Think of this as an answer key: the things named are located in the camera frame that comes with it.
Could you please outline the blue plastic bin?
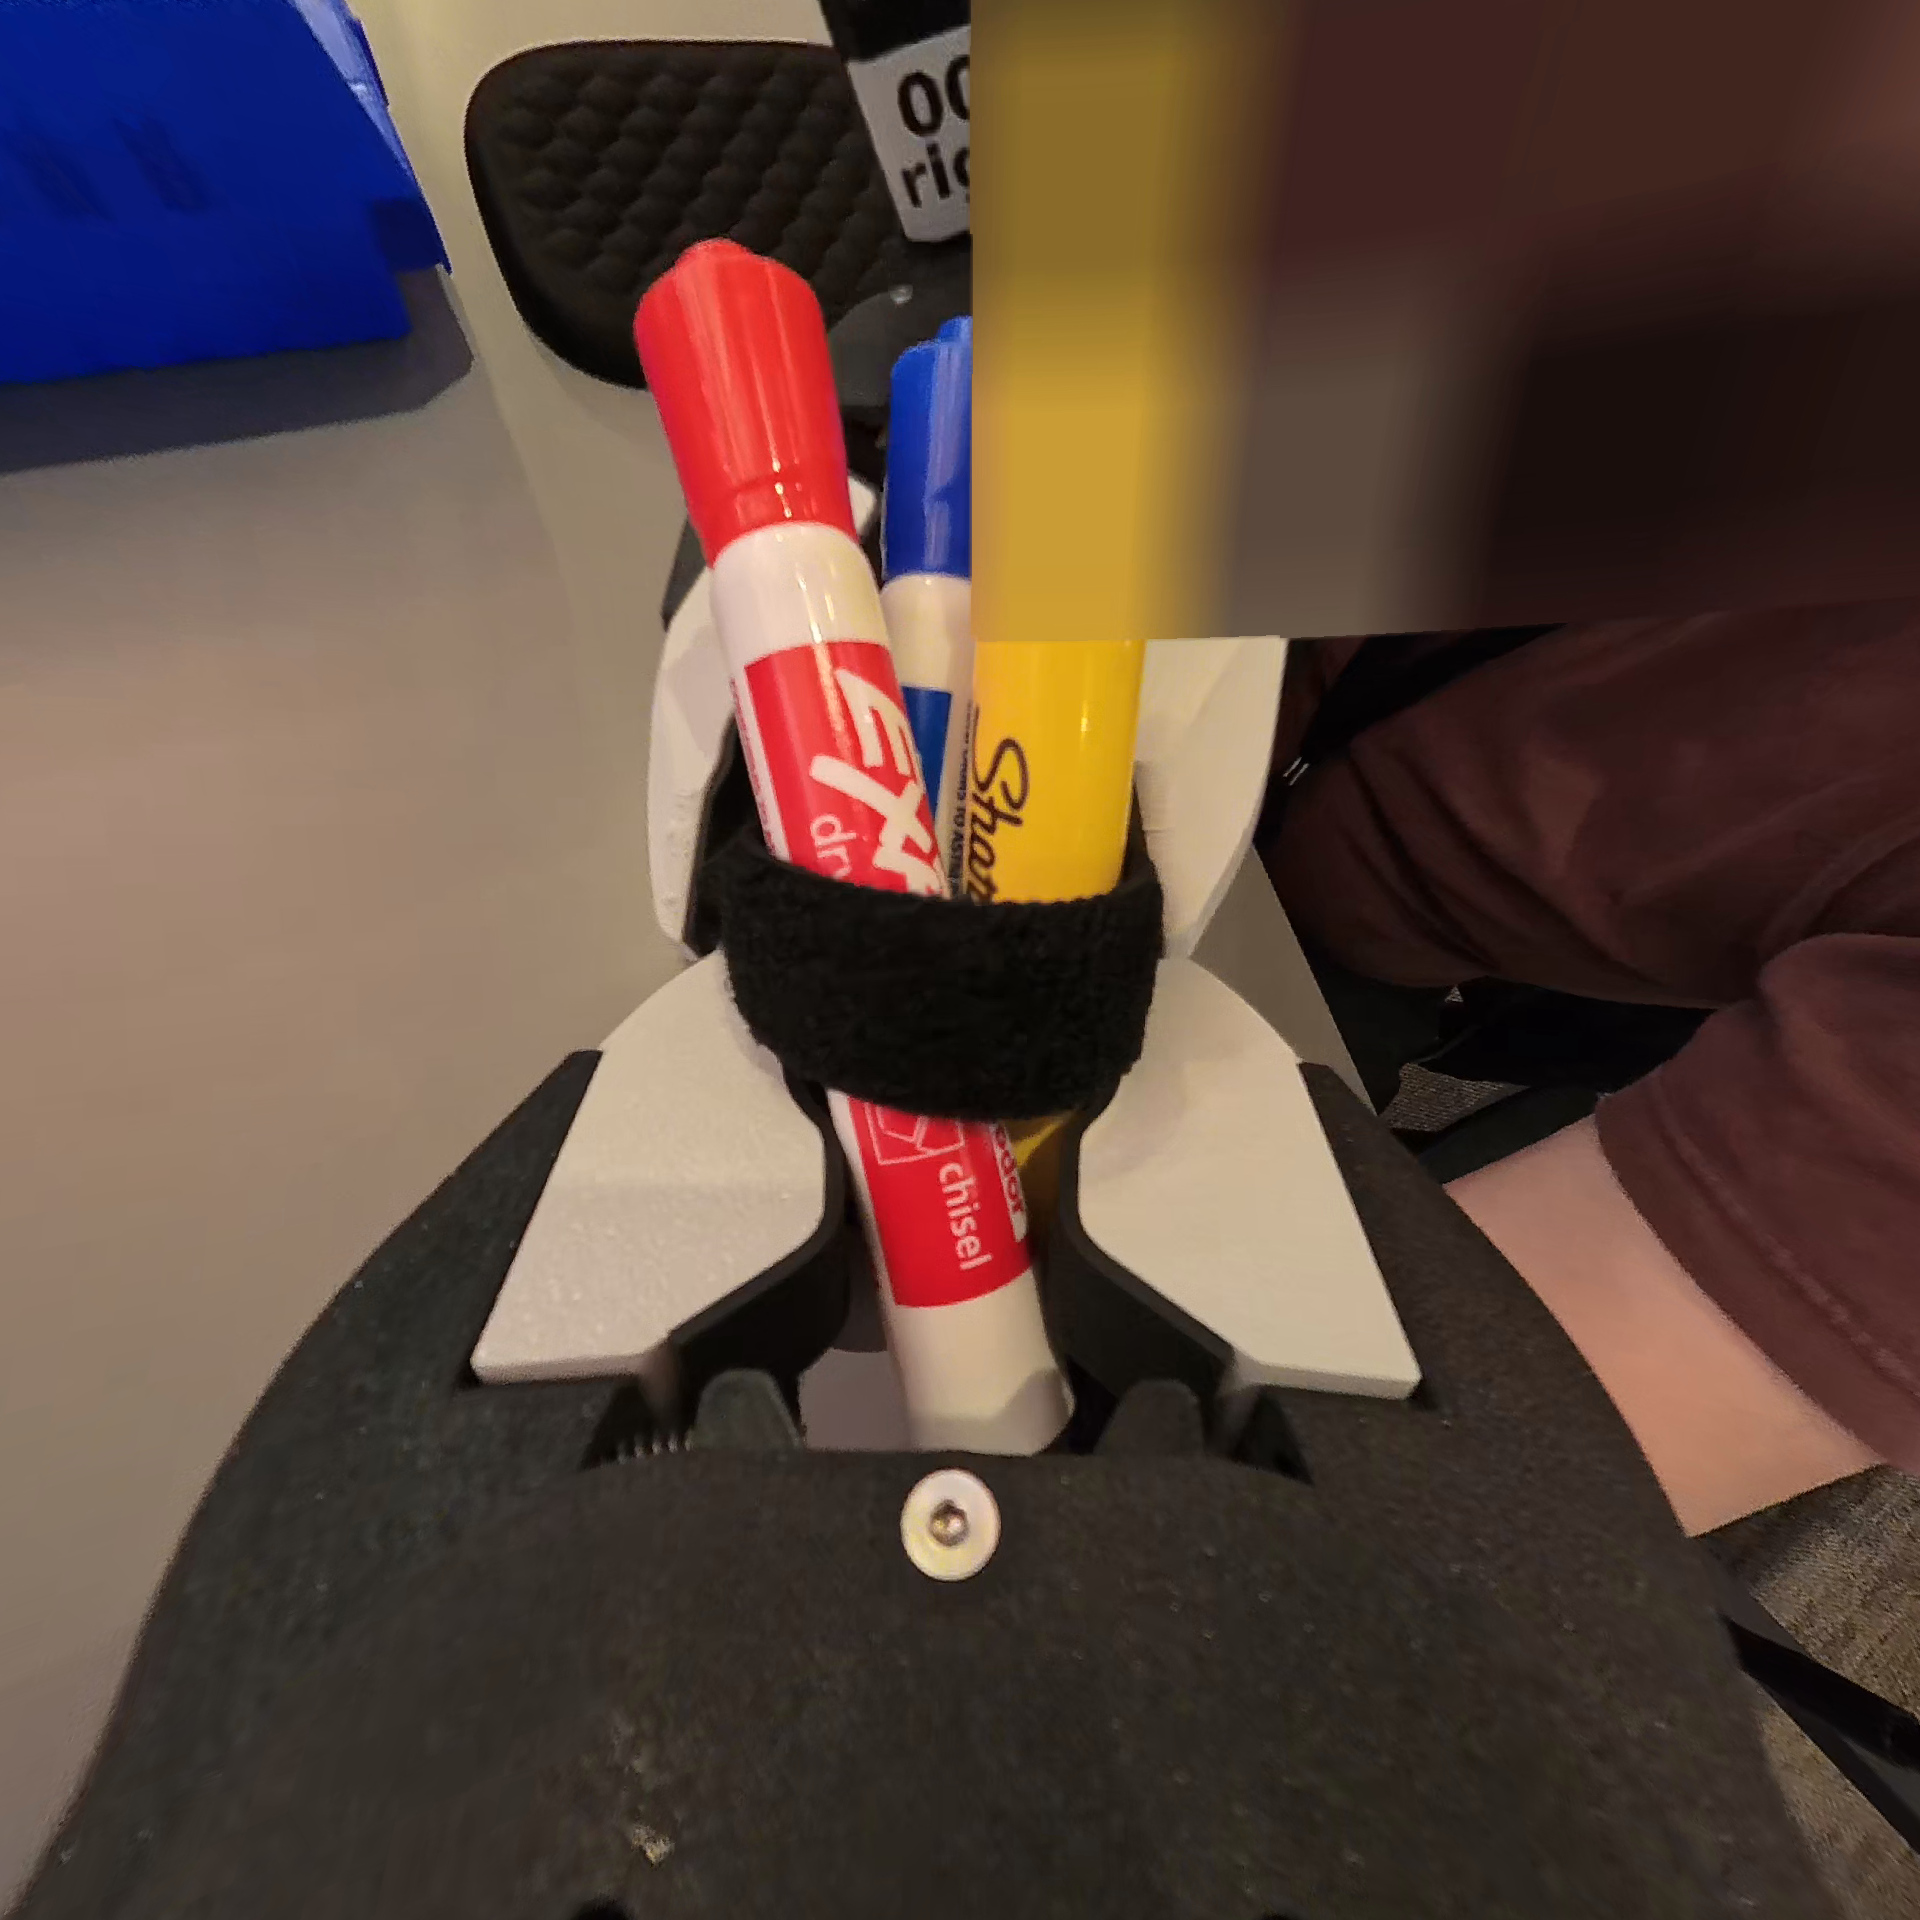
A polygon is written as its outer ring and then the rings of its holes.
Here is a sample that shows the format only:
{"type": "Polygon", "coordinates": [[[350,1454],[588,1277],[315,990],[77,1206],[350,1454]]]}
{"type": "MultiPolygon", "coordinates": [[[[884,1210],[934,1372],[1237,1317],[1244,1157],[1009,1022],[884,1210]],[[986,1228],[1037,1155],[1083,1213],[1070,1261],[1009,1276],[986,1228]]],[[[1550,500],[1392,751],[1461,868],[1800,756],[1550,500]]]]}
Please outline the blue plastic bin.
{"type": "Polygon", "coordinates": [[[397,340],[446,267],[350,4],[3,4],[5,386],[397,340]]]}

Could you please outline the person's right forearm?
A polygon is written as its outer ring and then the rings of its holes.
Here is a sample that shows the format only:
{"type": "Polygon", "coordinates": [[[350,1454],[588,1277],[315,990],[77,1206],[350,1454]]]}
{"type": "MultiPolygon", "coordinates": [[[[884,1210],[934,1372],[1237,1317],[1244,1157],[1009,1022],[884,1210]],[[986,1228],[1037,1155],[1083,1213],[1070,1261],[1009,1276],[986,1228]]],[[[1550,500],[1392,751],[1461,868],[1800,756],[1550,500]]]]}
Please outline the person's right forearm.
{"type": "Polygon", "coordinates": [[[1883,1462],[1691,1282],[1628,1201],[1594,1121],[1446,1193],[1573,1340],[1688,1535],[1883,1462]]]}

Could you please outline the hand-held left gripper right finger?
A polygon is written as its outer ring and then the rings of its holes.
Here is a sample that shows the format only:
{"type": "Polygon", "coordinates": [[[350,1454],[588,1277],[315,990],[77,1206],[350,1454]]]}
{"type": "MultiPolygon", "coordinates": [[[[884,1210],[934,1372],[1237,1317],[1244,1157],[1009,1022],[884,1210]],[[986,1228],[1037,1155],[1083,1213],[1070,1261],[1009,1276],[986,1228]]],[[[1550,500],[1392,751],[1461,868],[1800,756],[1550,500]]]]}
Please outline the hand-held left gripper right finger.
{"type": "Polygon", "coordinates": [[[1160,965],[1133,1067],[1060,1131],[1050,1333],[1117,1399],[1422,1381],[1298,1055],[1194,961],[1160,965]]]}

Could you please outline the yellow marker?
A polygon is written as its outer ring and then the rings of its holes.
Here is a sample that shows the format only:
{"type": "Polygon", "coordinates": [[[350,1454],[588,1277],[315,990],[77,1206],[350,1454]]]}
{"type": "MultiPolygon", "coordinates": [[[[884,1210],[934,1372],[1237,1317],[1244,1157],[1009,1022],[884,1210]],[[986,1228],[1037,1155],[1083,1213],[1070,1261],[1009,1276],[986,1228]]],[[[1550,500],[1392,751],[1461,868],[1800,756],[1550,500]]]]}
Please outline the yellow marker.
{"type": "Polygon", "coordinates": [[[992,1114],[1021,1175],[1137,1060],[1162,961],[1162,884],[1129,857],[1138,641],[984,641],[962,759],[955,893],[987,961],[992,1114]]]}

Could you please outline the red marker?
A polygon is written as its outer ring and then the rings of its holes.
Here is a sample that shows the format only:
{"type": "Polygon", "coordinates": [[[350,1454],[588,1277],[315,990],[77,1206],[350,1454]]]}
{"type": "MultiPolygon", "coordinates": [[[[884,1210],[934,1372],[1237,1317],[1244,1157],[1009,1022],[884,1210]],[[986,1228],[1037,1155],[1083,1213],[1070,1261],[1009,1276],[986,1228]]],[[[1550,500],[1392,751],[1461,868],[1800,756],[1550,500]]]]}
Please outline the red marker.
{"type": "Polygon", "coordinates": [[[1073,1393],[1014,1151],[978,1105],[930,1087],[913,991],[958,908],[858,542],[822,308],[773,258],[705,242],[640,299],[634,339],[705,551],[766,846],[726,859],[737,1009],[822,1087],[917,1445],[1040,1454],[1073,1393]]]}

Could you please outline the blue marker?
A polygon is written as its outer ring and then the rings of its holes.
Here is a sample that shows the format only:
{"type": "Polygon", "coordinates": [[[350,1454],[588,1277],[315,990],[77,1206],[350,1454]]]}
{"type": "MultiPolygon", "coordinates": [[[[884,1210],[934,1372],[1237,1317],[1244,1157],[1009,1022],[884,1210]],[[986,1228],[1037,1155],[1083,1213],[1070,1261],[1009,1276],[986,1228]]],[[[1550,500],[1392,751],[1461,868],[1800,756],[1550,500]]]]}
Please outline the blue marker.
{"type": "Polygon", "coordinates": [[[880,499],[880,605],[949,877],[973,686],[972,331],[949,319],[898,357],[880,499]]]}

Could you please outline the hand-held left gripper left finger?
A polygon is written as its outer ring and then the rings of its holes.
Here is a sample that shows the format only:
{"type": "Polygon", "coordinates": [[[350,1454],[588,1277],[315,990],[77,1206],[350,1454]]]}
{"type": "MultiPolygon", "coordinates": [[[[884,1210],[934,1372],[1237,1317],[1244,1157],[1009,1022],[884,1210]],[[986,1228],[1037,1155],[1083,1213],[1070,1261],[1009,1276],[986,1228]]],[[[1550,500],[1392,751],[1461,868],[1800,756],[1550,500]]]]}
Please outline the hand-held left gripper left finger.
{"type": "Polygon", "coordinates": [[[714,1379],[793,1401],[852,1292],[848,1163],[825,1108],[742,1023],[724,961],[601,1047],[492,1315],[485,1385],[625,1379],[658,1427],[714,1379]]]}

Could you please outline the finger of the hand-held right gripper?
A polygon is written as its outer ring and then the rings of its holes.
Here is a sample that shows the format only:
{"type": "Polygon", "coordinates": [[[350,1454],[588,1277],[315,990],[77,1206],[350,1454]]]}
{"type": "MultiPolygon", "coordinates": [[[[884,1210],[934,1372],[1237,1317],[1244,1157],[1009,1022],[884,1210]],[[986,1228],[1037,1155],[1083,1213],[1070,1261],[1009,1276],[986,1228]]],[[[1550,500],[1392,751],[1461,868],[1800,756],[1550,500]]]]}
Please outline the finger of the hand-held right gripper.
{"type": "Polygon", "coordinates": [[[1153,641],[1144,649],[1137,804],[1164,893],[1164,950],[1188,958],[1253,846],[1290,641],[1153,641]]]}
{"type": "Polygon", "coordinates": [[[662,649],[648,737],[648,874],[656,924],[683,965],[715,943],[698,905],[698,876],[714,810],[733,770],[729,660],[715,637],[710,574],[685,522],[667,570],[662,649]]]}

